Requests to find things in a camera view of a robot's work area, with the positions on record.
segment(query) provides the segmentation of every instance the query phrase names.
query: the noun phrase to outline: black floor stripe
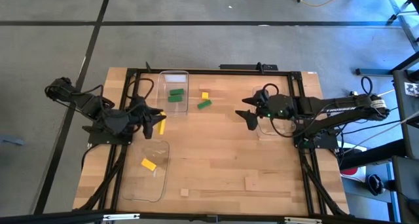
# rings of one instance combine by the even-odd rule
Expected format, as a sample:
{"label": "black floor stripe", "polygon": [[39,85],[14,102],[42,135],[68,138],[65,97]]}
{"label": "black floor stripe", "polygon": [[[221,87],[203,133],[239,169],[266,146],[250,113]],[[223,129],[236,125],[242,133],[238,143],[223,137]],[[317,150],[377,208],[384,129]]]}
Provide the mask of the black floor stripe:
{"label": "black floor stripe", "polygon": [[[80,90],[83,86],[84,79],[86,78],[87,69],[92,58],[93,50],[96,45],[96,41],[98,40],[99,30],[100,30],[100,23],[103,21],[103,17],[105,16],[106,8],[109,3],[109,0],[103,0],[98,19],[96,21],[96,25],[94,26],[92,36],[90,38],[86,55],[84,57],[84,61],[79,73],[79,77],[77,78],[75,87]],[[54,182],[55,173],[57,171],[58,165],[60,163],[61,155],[64,149],[65,141],[68,136],[68,132],[70,129],[71,121],[73,120],[74,110],[68,109],[65,113],[64,123],[62,128],[59,132],[58,139],[55,144],[54,153],[52,155],[52,159],[50,162],[50,166],[48,167],[48,172],[46,173],[45,180],[41,189],[41,193],[39,195],[34,214],[42,214],[44,212],[45,204],[48,200],[48,196],[52,187],[52,183]]]}
{"label": "black floor stripe", "polygon": [[399,22],[320,21],[104,21],[102,26],[400,26]]}
{"label": "black floor stripe", "polygon": [[0,26],[401,26],[400,22],[387,21],[102,21],[11,20],[0,21]]}
{"label": "black floor stripe", "polygon": [[0,21],[0,26],[94,26],[96,21]]}

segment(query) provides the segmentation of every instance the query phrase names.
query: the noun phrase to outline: wooden tabletop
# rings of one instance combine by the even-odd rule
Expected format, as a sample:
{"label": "wooden tabletop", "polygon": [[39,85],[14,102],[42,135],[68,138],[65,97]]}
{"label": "wooden tabletop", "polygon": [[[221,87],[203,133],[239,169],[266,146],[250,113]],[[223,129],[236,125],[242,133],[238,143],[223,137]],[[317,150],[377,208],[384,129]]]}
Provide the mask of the wooden tabletop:
{"label": "wooden tabletop", "polygon": [[[118,103],[126,68],[109,69],[104,96]],[[156,83],[147,104],[156,107],[158,74],[143,74]],[[321,98],[316,73],[302,73],[307,96]],[[184,214],[308,215],[301,166],[293,140],[272,134],[271,127],[249,131],[234,110],[251,106],[241,99],[255,89],[274,83],[288,94],[286,77],[242,75],[189,75],[187,115],[168,116],[163,135],[157,126],[151,140],[134,134],[128,148],[117,210]],[[139,84],[139,94],[150,87]],[[201,93],[208,92],[212,105],[199,110]],[[290,122],[277,122],[289,130]],[[74,208],[82,206],[103,180],[109,145],[100,145],[87,154],[77,189]],[[335,156],[317,150],[321,181],[333,200],[348,212],[346,197]],[[154,172],[141,165],[148,158]],[[181,195],[187,189],[188,194]],[[110,204],[111,191],[107,195]],[[316,190],[312,185],[315,210]]]}

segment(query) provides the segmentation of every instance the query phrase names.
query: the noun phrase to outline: transparent bin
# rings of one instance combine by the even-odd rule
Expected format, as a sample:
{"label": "transparent bin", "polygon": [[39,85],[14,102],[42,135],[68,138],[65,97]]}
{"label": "transparent bin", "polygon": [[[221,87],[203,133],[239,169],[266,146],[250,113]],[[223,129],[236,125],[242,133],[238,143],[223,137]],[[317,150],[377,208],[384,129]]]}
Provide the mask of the transparent bin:
{"label": "transparent bin", "polygon": [[[126,200],[158,202],[164,196],[170,147],[166,141],[141,140],[128,147],[122,178],[122,197]],[[156,165],[152,171],[141,163],[147,159]]]}
{"label": "transparent bin", "polygon": [[[182,102],[169,102],[170,90],[183,89]],[[158,75],[157,108],[167,115],[186,115],[189,100],[189,73],[183,70],[167,70]]]}
{"label": "transparent bin", "polygon": [[[253,96],[256,91],[262,90],[262,88],[263,86],[255,86],[251,96]],[[269,96],[273,96],[276,93],[276,89],[271,86],[268,86],[266,90],[268,91]],[[285,135],[291,135],[291,133],[296,129],[295,123],[289,120],[274,119],[274,125],[279,132]],[[270,119],[267,117],[262,119],[257,117],[256,133],[259,138],[272,138],[277,136],[280,137],[280,135],[278,135],[273,129],[272,124],[270,123]]]}

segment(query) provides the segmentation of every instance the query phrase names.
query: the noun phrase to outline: green block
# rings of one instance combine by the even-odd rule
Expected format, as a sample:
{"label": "green block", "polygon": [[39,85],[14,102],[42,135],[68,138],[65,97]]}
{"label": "green block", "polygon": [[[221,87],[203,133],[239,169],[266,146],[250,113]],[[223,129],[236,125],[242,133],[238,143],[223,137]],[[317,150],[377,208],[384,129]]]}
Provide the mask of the green block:
{"label": "green block", "polygon": [[212,104],[211,100],[206,100],[206,101],[198,104],[198,108],[199,109],[203,109],[203,108],[205,108],[207,106],[210,106],[211,104]]}
{"label": "green block", "polygon": [[169,96],[168,97],[169,102],[181,102],[182,96]]}
{"label": "green block", "polygon": [[169,94],[171,96],[178,96],[178,95],[182,95],[183,94],[183,89],[175,89],[175,90],[170,90]]}

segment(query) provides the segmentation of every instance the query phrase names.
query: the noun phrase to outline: red object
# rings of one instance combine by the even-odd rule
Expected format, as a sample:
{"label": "red object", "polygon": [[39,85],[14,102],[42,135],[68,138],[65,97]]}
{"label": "red object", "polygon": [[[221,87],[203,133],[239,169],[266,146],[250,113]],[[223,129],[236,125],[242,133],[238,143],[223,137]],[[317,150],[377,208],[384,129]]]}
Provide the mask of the red object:
{"label": "red object", "polygon": [[357,171],[358,171],[358,168],[350,168],[350,169],[342,170],[340,171],[340,173],[346,176],[352,176],[352,175],[355,175]]}

